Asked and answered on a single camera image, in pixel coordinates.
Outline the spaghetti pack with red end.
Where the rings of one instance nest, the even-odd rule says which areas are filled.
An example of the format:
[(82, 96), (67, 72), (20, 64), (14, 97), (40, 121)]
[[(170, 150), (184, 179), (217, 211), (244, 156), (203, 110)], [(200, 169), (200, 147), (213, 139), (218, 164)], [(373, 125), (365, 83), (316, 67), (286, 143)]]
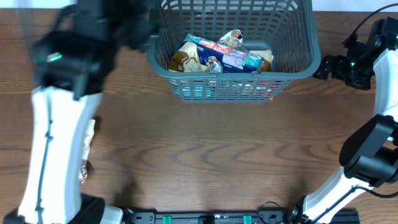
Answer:
[(264, 101), (272, 98), (278, 85), (270, 81), (247, 81), (240, 87), (239, 101)]

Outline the teal flushable wipes pack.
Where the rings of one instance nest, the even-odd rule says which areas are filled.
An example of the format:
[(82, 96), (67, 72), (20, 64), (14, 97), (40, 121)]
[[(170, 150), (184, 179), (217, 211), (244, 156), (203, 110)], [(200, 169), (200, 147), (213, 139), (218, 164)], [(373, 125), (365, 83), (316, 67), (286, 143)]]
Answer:
[(182, 87), (182, 93), (184, 100), (209, 100), (215, 95), (215, 81), (194, 81), (190, 83), (184, 81), (180, 84)]

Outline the blue Kleenex tissue pack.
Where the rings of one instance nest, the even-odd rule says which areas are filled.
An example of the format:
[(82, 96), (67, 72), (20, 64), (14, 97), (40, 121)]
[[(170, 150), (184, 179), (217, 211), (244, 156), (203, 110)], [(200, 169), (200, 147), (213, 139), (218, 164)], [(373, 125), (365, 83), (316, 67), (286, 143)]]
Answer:
[(183, 47), (193, 47), (198, 63), (210, 73), (251, 73), (260, 71), (263, 58), (260, 55), (244, 52), (193, 34), (187, 34), (180, 44)]

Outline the cream cookie snack bag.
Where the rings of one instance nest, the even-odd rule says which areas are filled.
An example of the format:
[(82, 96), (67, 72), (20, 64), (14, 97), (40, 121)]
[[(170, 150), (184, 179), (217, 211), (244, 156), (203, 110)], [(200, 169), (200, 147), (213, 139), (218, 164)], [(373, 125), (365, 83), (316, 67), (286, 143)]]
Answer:
[(221, 59), (226, 73), (270, 72), (274, 59), (272, 50), (248, 50), (243, 46), (243, 35), (239, 29), (222, 36), (219, 44), (228, 45), (231, 50)]

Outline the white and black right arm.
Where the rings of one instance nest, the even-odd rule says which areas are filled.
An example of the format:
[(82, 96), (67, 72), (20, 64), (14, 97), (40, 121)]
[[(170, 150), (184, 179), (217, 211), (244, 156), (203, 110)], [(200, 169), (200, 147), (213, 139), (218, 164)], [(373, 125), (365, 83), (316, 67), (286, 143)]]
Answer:
[(313, 76), (359, 90), (369, 90), (374, 77), (373, 117), (345, 141), (337, 171), (293, 208), (287, 223), (330, 223), (355, 197), (397, 182), (397, 150), (384, 146), (387, 140), (397, 144), (397, 19), (377, 20), (365, 43), (353, 32), (343, 46), (347, 54), (327, 55)]

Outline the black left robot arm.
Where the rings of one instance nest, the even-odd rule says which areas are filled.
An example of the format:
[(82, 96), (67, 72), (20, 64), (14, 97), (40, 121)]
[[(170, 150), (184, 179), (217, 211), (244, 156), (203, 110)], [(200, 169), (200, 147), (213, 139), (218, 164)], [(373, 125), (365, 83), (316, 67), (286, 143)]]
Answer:
[(157, 1), (77, 1), (31, 42), (34, 134), (21, 204), (5, 223), (127, 223), (126, 209), (82, 194), (79, 175), (89, 122), (122, 47), (145, 52), (159, 30)]

